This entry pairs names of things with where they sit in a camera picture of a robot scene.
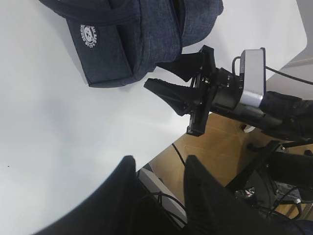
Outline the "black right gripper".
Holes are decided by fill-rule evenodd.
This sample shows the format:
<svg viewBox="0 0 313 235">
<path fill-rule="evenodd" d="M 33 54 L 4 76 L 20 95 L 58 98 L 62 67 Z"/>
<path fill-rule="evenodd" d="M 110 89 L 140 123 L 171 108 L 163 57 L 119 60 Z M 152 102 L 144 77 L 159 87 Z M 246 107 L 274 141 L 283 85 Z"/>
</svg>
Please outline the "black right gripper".
<svg viewBox="0 0 313 235">
<path fill-rule="evenodd" d="M 162 62 L 158 67 L 165 69 L 184 82 L 195 77 L 193 88 L 149 78 L 144 88 L 165 101 L 179 116 L 190 114 L 186 133 L 201 136 L 209 113 L 231 119 L 239 119 L 239 101 L 243 93 L 244 79 L 215 65 L 214 49 L 203 46 L 200 52 L 182 54 L 172 62 Z"/>
</svg>

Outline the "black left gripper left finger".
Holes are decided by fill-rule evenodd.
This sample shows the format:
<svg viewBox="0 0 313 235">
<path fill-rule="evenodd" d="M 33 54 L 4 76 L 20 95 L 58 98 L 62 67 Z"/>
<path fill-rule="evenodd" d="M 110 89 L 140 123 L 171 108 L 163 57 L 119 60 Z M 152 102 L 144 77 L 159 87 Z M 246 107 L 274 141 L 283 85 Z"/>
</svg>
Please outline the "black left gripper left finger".
<svg viewBox="0 0 313 235">
<path fill-rule="evenodd" d="M 136 176 L 125 156 L 107 180 L 39 235 L 174 235 L 176 226 Z"/>
</svg>

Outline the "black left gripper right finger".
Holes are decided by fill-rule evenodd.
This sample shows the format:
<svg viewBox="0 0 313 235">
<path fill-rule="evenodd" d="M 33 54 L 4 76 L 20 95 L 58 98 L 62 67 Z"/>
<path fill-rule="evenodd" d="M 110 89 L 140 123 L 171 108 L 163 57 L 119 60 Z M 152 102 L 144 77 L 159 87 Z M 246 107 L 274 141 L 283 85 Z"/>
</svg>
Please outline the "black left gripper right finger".
<svg viewBox="0 0 313 235">
<path fill-rule="evenodd" d="M 237 200 L 195 155 L 185 161 L 184 203 L 188 235 L 299 235 L 301 228 L 282 215 L 263 218 L 259 211 Z"/>
</svg>

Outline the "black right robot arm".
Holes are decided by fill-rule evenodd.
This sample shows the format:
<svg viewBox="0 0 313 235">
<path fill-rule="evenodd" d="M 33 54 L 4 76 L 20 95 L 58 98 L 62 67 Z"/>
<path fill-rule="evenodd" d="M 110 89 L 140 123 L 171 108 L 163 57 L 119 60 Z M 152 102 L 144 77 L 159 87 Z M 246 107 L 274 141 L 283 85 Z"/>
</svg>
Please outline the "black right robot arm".
<svg viewBox="0 0 313 235">
<path fill-rule="evenodd" d="M 208 116 L 215 113 L 288 141 L 313 137 L 313 102 L 266 89 L 266 50 L 246 49 L 235 58 L 239 69 L 217 68 L 214 49 L 183 54 L 160 67 L 190 86 L 150 78 L 145 88 L 164 100 L 179 116 L 189 115 L 187 134 L 205 133 Z"/>
</svg>

